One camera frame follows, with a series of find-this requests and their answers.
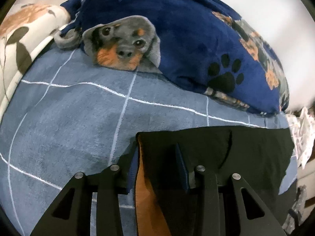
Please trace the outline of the black pants with orange lining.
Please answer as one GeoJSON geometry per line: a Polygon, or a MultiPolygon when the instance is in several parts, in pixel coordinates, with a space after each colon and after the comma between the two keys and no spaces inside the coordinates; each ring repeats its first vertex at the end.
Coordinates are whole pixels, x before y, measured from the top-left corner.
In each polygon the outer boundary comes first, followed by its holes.
{"type": "Polygon", "coordinates": [[[294,192],[279,197],[294,147],[288,129],[201,127],[140,132],[136,141],[139,235],[193,235],[198,165],[214,172],[220,185],[240,174],[283,226],[294,200],[294,192]]]}

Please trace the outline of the blue grid pattern bedsheet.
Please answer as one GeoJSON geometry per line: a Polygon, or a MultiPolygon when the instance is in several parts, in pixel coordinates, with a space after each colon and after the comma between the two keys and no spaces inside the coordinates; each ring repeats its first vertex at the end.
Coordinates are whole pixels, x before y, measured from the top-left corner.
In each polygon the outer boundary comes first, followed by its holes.
{"type": "Polygon", "coordinates": [[[136,133],[225,125],[288,127],[282,113],[247,113],[162,75],[98,67],[81,50],[51,43],[23,76],[1,122],[1,206],[17,231],[30,235],[76,172],[99,173],[136,133]]]}

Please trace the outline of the white dotted cloth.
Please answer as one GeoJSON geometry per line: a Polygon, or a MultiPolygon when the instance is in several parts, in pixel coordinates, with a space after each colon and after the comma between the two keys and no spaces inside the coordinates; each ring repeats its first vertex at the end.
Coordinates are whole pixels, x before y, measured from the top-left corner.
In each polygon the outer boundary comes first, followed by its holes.
{"type": "Polygon", "coordinates": [[[303,107],[297,114],[286,114],[298,167],[305,169],[314,146],[314,109],[303,107]]]}

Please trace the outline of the cream floral pillow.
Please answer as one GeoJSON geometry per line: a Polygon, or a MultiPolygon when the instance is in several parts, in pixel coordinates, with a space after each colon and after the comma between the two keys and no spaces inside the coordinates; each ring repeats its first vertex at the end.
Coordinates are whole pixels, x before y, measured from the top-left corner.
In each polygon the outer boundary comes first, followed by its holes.
{"type": "Polygon", "coordinates": [[[32,62],[70,22],[62,6],[27,4],[1,24],[1,116],[32,62]]]}

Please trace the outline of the navy dog print blanket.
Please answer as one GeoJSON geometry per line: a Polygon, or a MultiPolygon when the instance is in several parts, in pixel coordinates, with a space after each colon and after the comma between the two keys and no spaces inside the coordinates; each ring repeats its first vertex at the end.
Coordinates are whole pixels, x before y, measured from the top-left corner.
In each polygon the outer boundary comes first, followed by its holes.
{"type": "Polygon", "coordinates": [[[175,85],[251,113],[289,105],[281,62],[220,0],[68,0],[71,22],[55,35],[95,64],[161,73],[175,85]]]}

